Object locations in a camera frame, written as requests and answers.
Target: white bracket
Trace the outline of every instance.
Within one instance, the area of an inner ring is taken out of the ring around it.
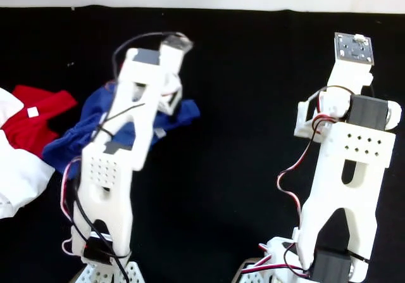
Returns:
[[[375,210],[385,168],[388,168],[395,134],[348,123],[333,124],[321,143],[311,194],[302,207],[297,251],[304,269],[313,261],[318,233],[338,208],[346,211],[348,250],[370,259],[377,222]],[[356,162],[353,179],[342,182],[346,160]],[[362,282],[368,264],[352,258],[351,282]]]

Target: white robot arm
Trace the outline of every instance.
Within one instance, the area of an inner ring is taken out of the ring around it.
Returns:
[[[302,212],[296,202],[300,225],[292,239],[275,237],[262,244],[265,258],[245,265],[234,282],[257,278],[254,282],[267,283],[271,278],[271,283],[343,283],[362,282],[366,277],[377,229],[378,196],[396,138],[386,130],[399,123],[401,107],[393,101],[360,95],[373,79],[370,38],[336,33],[335,58],[327,86],[298,104],[294,135],[321,143],[311,194]],[[309,102],[314,98],[318,99],[317,107],[307,120]],[[287,171],[299,164],[305,152]],[[356,162],[348,184],[342,181],[346,161]],[[338,208],[345,210],[350,232],[346,253],[316,248],[319,231]],[[293,246],[297,254],[290,251]]]
[[[188,38],[174,33],[161,43],[159,51],[127,51],[116,79],[113,104],[92,142],[82,151],[72,217],[72,252],[92,266],[77,282],[98,282],[97,278],[111,282],[113,275],[129,282],[130,274],[125,275],[123,268],[130,258],[132,172],[144,166],[157,111],[172,115],[182,98],[178,73],[191,47]],[[134,123],[132,147],[111,141],[127,122]]]

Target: fabric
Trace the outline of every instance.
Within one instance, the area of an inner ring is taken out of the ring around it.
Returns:
[[[16,86],[13,95],[24,107],[1,128],[12,147],[41,156],[44,146],[58,137],[48,128],[47,121],[74,107],[77,102],[66,91],[53,93],[26,85]],[[39,115],[28,117],[28,109],[33,107],[37,108]]]
[[[101,117],[111,106],[113,100],[114,84],[108,87],[101,87],[89,96],[84,103],[80,121],[68,130],[63,137],[49,143],[42,152],[42,158],[52,165],[58,172],[63,172],[67,164],[76,156],[79,156],[82,149],[89,143],[93,131],[99,124]],[[165,132],[181,125],[190,124],[199,117],[200,112],[192,100],[182,101],[177,115],[174,117],[158,113],[154,121],[155,132],[151,145],[157,143],[161,138],[161,129]],[[135,139],[133,123],[125,124],[112,138],[112,141],[119,142],[126,146],[132,146]],[[70,176],[74,176],[77,167],[73,166]]]
[[[0,218],[13,217],[38,197],[54,171],[36,155],[10,146],[0,130]]]
[[[23,107],[24,104],[18,98],[0,88],[0,128]]]

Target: black background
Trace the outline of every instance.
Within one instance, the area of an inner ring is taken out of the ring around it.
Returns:
[[[276,190],[275,177],[306,145],[293,136],[296,107],[326,84],[334,32],[372,38],[376,95],[405,105],[403,15],[93,6],[0,9],[0,19],[1,87],[71,92],[80,105],[50,123],[61,133],[111,78],[111,53],[124,40],[176,30],[195,42],[181,78],[201,119],[157,144],[132,186],[132,259],[149,283],[228,283],[244,259],[260,256],[257,243],[290,236],[294,204]],[[402,282],[405,273],[403,124],[395,132],[367,282]],[[314,146],[284,181],[303,201],[317,154]],[[1,282],[68,282],[82,267],[60,249],[69,225],[59,210],[59,184],[55,175],[40,198],[0,221]],[[337,218],[320,242],[344,243],[347,228]]]

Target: white wire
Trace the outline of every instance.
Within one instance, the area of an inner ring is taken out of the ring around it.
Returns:
[[[66,243],[69,243],[69,242],[71,242],[71,241],[72,241],[72,237],[69,238],[69,239],[67,239],[67,240],[64,240],[64,241],[62,242],[62,245],[61,245],[62,251],[63,251],[64,253],[66,253],[68,256],[75,256],[74,253],[71,253],[70,251],[67,251],[66,248],[65,248],[65,244],[66,244]]]
[[[69,219],[69,221],[72,221],[72,219],[70,218],[69,214],[67,213],[65,207],[63,206],[63,201],[65,198],[65,185],[66,185],[66,181],[68,180],[68,174],[69,174],[69,169],[71,167],[71,165],[77,161],[80,161],[82,158],[77,156],[74,159],[72,159],[69,164],[66,166],[65,171],[63,172],[63,176],[62,176],[62,183],[61,183],[61,199],[60,199],[60,208],[63,212],[63,214],[65,215],[66,218]]]

